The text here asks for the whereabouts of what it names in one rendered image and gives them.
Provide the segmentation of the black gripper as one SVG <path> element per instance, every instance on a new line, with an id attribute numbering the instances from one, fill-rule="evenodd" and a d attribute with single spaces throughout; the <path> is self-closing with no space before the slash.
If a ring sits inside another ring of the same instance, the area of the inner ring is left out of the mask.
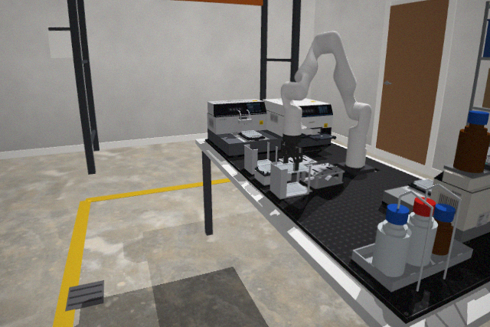
<path id="1" fill-rule="evenodd" d="M 288 155 L 290 154 L 291 158 L 294 161 L 293 163 L 294 172 L 297 172 L 299 170 L 299 163 L 302 162 L 303 148 L 299 148 L 298 146 L 299 142 L 301 142 L 301 138 L 302 138 L 302 134 L 299 136 L 288 136 L 283 134 L 283 140 L 281 141 L 280 152 L 283 154 L 283 164 L 289 163 Z"/>

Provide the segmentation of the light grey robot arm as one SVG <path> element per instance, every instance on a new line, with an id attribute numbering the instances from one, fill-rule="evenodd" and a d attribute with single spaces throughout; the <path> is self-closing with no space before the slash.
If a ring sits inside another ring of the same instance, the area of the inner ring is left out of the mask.
<path id="1" fill-rule="evenodd" d="M 341 37 L 337 31 L 317 34 L 301 67 L 295 74 L 296 82 L 285 82 L 281 87 L 281 98 L 284 108 L 283 134 L 299 136 L 302 133 L 311 135 L 313 130 L 302 125 L 302 108 L 293 100 L 304 100 L 309 85 L 318 70 L 317 59 L 321 54 L 333 53 L 336 60 L 333 78 L 343 99 L 348 117 L 358 121 L 348 133 L 346 165 L 362 168 L 366 159 L 366 141 L 371 120 L 371 106 L 358 103 L 354 98 L 356 79 L 351 70 Z"/>

